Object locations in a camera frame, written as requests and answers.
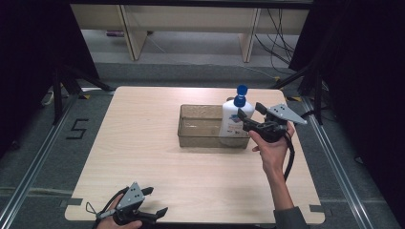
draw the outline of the table top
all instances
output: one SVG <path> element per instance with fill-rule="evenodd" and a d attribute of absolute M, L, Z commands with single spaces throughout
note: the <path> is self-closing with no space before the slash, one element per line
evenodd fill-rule
<path fill-rule="evenodd" d="M 120 87 L 116 90 L 68 206 L 68 220 L 94 220 L 86 202 L 100 211 L 118 191 L 136 181 L 154 187 L 140 206 L 155 213 L 168 207 L 159 222 L 274 223 L 270 188 L 255 146 L 246 149 L 181 148 L 177 131 L 182 104 L 221 105 L 236 89 Z M 274 106 L 285 102 L 278 90 L 249 89 L 246 99 Z M 255 112 L 252 119 L 263 121 Z M 287 185 L 308 224 L 325 215 L 311 212 L 321 205 L 298 135 Z"/>

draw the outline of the hand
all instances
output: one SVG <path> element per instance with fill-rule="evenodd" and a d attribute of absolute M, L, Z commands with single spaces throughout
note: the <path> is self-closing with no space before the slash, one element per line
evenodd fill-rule
<path fill-rule="evenodd" d="M 116 197 L 116 199 L 114 199 L 113 203 L 110 205 L 107 211 L 114 209 L 119 203 L 119 200 L 122 198 L 122 196 L 123 194 Z M 142 226 L 141 221 L 133 221 L 126 225 L 119 226 L 116 224 L 113 217 L 108 217 L 106 219 L 103 219 L 96 229 L 139 229 L 141 226 Z"/>
<path fill-rule="evenodd" d="M 294 128 L 288 122 L 287 132 L 292 137 L 294 135 Z M 263 170 L 267 176 L 280 175 L 283 173 L 284 159 L 287 153 L 287 142 L 281 137 L 278 141 L 268 143 L 254 131 L 249 131 L 249 136 L 256 142 L 257 146 L 252 149 L 253 152 L 260 151 L 263 161 Z"/>

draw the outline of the gray floor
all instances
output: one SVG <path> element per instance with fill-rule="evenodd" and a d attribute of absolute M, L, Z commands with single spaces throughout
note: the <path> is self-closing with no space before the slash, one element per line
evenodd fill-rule
<path fill-rule="evenodd" d="M 254 44 L 250 62 L 244 63 L 237 34 L 156 31 L 148 37 L 140 59 L 136 62 L 130 60 L 122 37 L 107 37 L 105 31 L 83 31 L 83 34 L 100 77 L 111 86 L 201 85 L 234 88 L 245 83 L 249 88 L 268 88 L 275 82 L 276 77 L 285 78 L 291 73 L 283 61 L 277 58 L 271 61 L 271 55 L 264 51 L 258 42 Z M 271 47 L 268 37 L 259 37 Z M 292 47 L 298 39 L 297 36 L 285 38 Z M 288 58 L 283 49 L 275 51 Z M 81 83 L 83 87 L 92 87 L 85 82 Z M 285 86 L 283 92 L 286 96 L 297 96 L 297 85 L 299 80 Z M 91 227 L 91 222 L 65 220 L 63 202 L 69 199 L 75 188 L 111 98 L 110 94 L 95 94 L 89 99 L 78 99 L 75 102 L 11 228 Z M 303 102 L 289 101 L 288 105 L 297 114 L 306 111 Z M 399 228 L 365 167 L 353 160 L 356 152 L 334 119 L 333 112 L 324 111 L 322 116 L 325 132 L 353 190 L 364 205 L 373 228 Z M 71 128 L 78 118 L 89 118 L 88 121 L 80 123 L 81 128 L 87 129 L 86 135 L 80 140 L 68 140 L 67 136 L 77 134 L 73 133 Z M 31 125 L 20 137 L 21 148 L 9 151 L 0 161 L 1 206 L 5 206 L 29 169 L 31 161 L 52 128 L 51 120 L 52 104 L 39 110 L 32 118 Z M 311 125 L 299 125 L 297 135 L 300 137 L 326 215 L 324 223 L 312 225 L 310 228 L 364 228 L 356 220 L 314 128 Z M 174 227 L 162 225 L 162 228 Z"/>

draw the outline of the transparent plastic bin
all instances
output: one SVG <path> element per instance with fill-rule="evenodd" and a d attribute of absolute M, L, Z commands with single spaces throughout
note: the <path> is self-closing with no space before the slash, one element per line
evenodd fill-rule
<path fill-rule="evenodd" d="M 219 137 L 223 120 L 221 105 L 181 105 L 179 143 L 181 147 L 246 148 L 249 136 Z"/>

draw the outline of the black sleeve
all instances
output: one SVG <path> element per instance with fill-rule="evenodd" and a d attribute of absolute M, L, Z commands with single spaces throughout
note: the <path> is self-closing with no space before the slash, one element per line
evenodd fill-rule
<path fill-rule="evenodd" d="M 274 217 L 276 218 L 277 229 L 308 228 L 299 207 L 281 211 L 274 210 Z"/>

